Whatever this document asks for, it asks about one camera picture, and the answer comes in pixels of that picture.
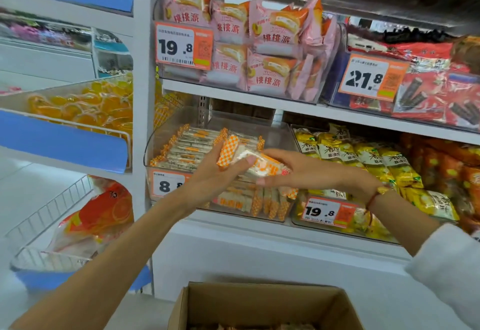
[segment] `orange price tag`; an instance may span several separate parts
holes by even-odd
[[[213,31],[193,25],[155,22],[156,61],[210,70]]]
[[[150,171],[150,194],[162,198],[181,187],[192,175],[188,173],[152,169]]]
[[[310,196],[303,209],[302,220],[346,228],[357,205],[350,202]]]
[[[352,53],[339,92],[392,102],[410,64]]]

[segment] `forearm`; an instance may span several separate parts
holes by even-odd
[[[162,239],[182,218],[181,198],[181,190],[165,196],[105,252],[31,307],[11,328],[103,329]]]
[[[351,177],[352,193],[365,203],[382,185],[364,171],[355,171]],[[440,227],[439,221],[421,212],[394,190],[375,197],[369,210],[411,256],[416,255],[422,244]]]

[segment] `fingernail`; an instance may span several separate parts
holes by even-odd
[[[248,162],[249,164],[254,164],[256,160],[257,160],[257,157],[255,157],[254,155],[249,155],[249,156],[247,157],[247,162]]]

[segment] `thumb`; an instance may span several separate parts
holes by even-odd
[[[245,173],[247,169],[252,167],[256,160],[257,157],[255,157],[254,155],[250,155],[246,158],[240,159],[238,162],[230,165],[229,168],[224,172],[224,174],[228,177],[230,181],[234,180],[238,175]]]
[[[292,179],[289,174],[277,174],[274,176],[261,177],[255,182],[255,184],[266,188],[275,188],[279,186],[293,187],[291,181]]]

